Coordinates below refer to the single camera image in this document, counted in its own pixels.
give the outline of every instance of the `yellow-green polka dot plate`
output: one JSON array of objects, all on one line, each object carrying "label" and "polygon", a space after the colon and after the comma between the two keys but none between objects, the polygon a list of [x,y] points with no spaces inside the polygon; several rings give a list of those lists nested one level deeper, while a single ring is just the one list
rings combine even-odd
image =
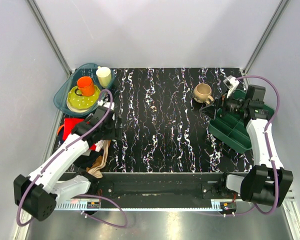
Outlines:
[{"label": "yellow-green polka dot plate", "polygon": [[74,86],[71,91],[68,92],[67,101],[71,107],[78,110],[85,110],[91,108],[99,98],[100,90],[94,85],[95,92],[92,96],[79,96],[75,93],[75,90],[78,86]]}]

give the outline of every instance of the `cup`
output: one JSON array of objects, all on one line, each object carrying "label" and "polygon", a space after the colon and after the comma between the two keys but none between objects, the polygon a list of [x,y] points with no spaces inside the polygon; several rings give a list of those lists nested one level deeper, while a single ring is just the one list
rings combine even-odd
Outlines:
[{"label": "cup", "polygon": [[90,97],[96,91],[94,81],[89,76],[80,77],[76,82],[76,85],[78,86],[78,88],[75,89],[74,92],[78,96]]},{"label": "cup", "polygon": [[111,70],[106,66],[99,66],[95,72],[98,77],[99,83],[102,87],[106,88],[111,82]]},{"label": "cup", "polygon": [[198,103],[211,104],[214,98],[211,96],[212,90],[208,84],[200,83],[193,90],[193,98]]}]

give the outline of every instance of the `green divided container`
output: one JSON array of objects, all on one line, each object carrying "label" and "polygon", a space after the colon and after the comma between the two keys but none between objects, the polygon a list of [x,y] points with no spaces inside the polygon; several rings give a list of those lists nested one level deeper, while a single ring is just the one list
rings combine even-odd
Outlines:
[{"label": "green divided container", "polygon": [[[232,96],[234,99],[244,99],[246,93],[242,90],[236,90]],[[263,109],[268,110],[271,116],[275,113],[275,111],[267,105],[264,105]],[[240,116],[228,113],[224,117],[218,117],[221,114],[221,109],[219,109],[217,113],[215,120],[211,120],[209,123],[209,133],[227,144],[237,153],[243,154],[250,150],[252,147],[251,141]]]}]

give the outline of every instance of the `black marble tabletop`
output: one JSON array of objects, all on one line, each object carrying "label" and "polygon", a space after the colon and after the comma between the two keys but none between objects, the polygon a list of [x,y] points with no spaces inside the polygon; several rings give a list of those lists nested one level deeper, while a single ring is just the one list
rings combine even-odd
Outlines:
[{"label": "black marble tabletop", "polygon": [[103,172],[246,172],[252,167],[252,151],[239,154],[209,134],[209,118],[199,112],[203,105],[192,99],[199,83],[220,97],[225,77],[241,76],[238,68],[114,71],[111,91],[122,117],[122,140],[112,141]]}]

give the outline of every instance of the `reflective metal surface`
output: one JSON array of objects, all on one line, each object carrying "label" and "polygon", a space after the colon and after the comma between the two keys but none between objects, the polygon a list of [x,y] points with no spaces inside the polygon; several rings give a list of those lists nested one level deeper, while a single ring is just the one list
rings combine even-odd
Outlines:
[{"label": "reflective metal surface", "polygon": [[[238,202],[238,212],[248,210]],[[103,220],[122,224],[117,211],[95,214]],[[238,217],[216,217],[196,212],[127,212],[129,227],[114,228],[73,211],[55,211],[43,222],[34,221],[28,240],[289,240],[292,239],[283,207],[265,216],[257,210]]]}]

